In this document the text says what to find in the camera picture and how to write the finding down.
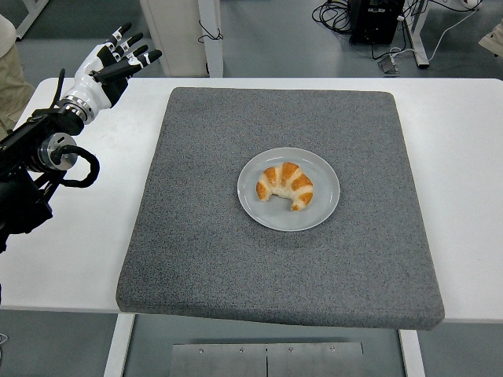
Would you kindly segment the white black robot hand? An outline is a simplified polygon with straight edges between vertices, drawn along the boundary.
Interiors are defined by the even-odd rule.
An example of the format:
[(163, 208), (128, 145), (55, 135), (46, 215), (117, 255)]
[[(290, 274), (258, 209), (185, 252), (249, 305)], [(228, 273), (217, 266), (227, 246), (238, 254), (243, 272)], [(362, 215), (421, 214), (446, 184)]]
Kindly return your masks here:
[(94, 47), (77, 69), (74, 86), (58, 101), (60, 108), (90, 123), (100, 111), (118, 102), (129, 79), (162, 57), (158, 49), (137, 45), (142, 33), (127, 37), (130, 28), (130, 23), (122, 25)]

